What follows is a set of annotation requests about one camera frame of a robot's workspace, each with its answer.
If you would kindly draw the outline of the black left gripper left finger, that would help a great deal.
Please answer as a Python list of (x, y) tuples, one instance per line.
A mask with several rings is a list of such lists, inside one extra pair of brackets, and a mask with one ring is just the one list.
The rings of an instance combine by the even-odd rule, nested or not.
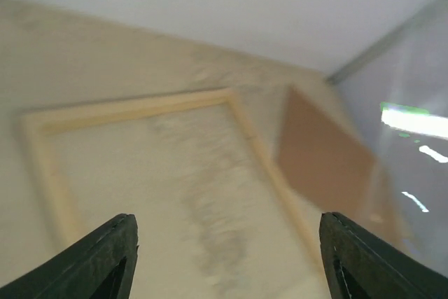
[(138, 227), (119, 214), (44, 264), (1, 287), (2, 298), (129, 298)]

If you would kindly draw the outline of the light wooden picture frame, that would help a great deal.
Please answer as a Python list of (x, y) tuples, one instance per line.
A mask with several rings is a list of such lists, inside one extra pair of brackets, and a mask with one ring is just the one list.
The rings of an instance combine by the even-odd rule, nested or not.
[(269, 157), (266, 146), (244, 113), (240, 99), (229, 88), (82, 104), (22, 115), (20, 124), (24, 141), (27, 145), (38, 189), (43, 196), (45, 209), (49, 213), (57, 248), (65, 249), (78, 241), (85, 235), (85, 228), (74, 201), (71, 199), (67, 181), (60, 173), (55, 157), (51, 153), (50, 144), (46, 139), (48, 136), (95, 125), (149, 118), (165, 113), (220, 104), (227, 105), (231, 110), (244, 139), (272, 182), (272, 188), (282, 209), (307, 248), (316, 269), (322, 272), (321, 252), (309, 229), (308, 222), (295, 205), (286, 179)]

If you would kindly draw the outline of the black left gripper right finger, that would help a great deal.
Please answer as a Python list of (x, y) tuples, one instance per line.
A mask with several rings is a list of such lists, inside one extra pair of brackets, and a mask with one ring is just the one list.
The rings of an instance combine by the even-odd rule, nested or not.
[(341, 213), (321, 215), (319, 239), (332, 299), (447, 297), (445, 276)]

